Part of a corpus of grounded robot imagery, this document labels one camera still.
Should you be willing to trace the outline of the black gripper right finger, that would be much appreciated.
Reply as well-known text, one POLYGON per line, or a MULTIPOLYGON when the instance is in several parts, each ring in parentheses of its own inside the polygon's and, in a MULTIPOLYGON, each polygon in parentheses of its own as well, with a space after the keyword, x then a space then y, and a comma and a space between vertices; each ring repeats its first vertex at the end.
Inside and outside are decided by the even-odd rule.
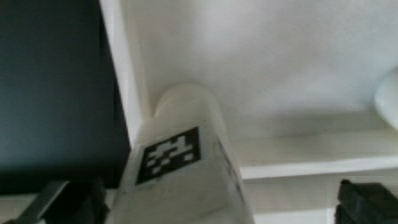
POLYGON ((342 180, 334 224, 398 224, 398 197, 377 182, 342 180))

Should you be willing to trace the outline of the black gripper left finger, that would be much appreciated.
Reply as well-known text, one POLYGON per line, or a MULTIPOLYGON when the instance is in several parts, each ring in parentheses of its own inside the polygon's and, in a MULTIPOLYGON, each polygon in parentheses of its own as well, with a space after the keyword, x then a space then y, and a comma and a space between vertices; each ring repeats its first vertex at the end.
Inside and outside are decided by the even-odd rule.
POLYGON ((105 224, 103 181, 52 181, 11 224, 105 224))

